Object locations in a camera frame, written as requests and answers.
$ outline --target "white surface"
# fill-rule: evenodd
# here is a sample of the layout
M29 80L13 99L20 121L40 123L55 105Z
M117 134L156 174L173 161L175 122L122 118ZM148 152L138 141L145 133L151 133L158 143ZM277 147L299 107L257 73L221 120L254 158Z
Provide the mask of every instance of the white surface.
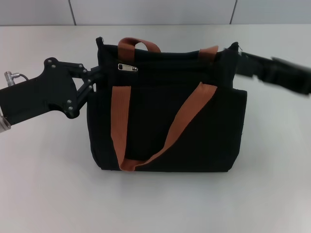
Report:
M238 0L232 23L311 23L310 9L310 0Z
M2 27L0 70L36 77L51 56L90 69L100 35L107 44L135 36L168 52L239 41L249 53L311 66L310 32L311 25ZM102 171L89 149L86 107L75 120L51 112L0 134L0 232L309 233L311 100L247 78L234 86L248 91L248 102L228 173Z
M229 24L235 0L71 0L77 25Z
M0 0L0 25L73 25L68 0Z

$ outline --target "black canvas bag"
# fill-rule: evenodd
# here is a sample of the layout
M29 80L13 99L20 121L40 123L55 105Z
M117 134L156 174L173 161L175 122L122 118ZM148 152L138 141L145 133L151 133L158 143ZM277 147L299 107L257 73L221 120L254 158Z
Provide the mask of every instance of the black canvas bag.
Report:
M93 158L101 169L227 172L239 150L247 92L236 90L238 44L160 53L125 38L104 45L104 78L87 101ZM135 49L143 42L148 51Z

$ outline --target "metal zipper pull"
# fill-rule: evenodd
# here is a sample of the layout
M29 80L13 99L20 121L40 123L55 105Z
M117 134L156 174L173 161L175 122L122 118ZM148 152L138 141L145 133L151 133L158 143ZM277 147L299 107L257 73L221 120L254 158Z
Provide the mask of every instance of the metal zipper pull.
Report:
M133 67L133 66L125 65L125 64L118 64L118 69L123 70L123 71L131 71L131 72L138 71L137 67Z

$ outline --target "bag pocket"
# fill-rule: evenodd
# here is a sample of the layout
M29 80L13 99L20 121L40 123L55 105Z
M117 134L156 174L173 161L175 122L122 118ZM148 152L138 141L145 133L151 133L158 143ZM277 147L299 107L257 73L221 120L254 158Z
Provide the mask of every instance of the bag pocket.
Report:
M216 89L203 83L133 90L114 86L111 138L120 169L133 171L166 152Z
M115 85L119 86L210 83L211 80L208 75L211 68L198 61L127 63L119 66L128 66L127 69L117 70Z
M146 161L158 153L179 109L197 86L132 87L124 157ZM95 92L88 99L87 121L92 154L98 166L120 170L111 137L111 97L109 88ZM228 171L239 154L246 98L246 91L217 88L177 141L161 156L135 170Z

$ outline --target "orange handle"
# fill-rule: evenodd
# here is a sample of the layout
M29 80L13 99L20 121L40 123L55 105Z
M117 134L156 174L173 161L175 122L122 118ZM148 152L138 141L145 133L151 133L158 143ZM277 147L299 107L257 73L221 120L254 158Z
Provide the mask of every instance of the orange handle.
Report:
M206 62L213 62L218 51L218 46L202 49L199 51L199 60Z
M118 44L119 60L133 62L135 60L135 45L138 43L143 43L150 52L161 52L159 47L152 42L126 37L120 40Z

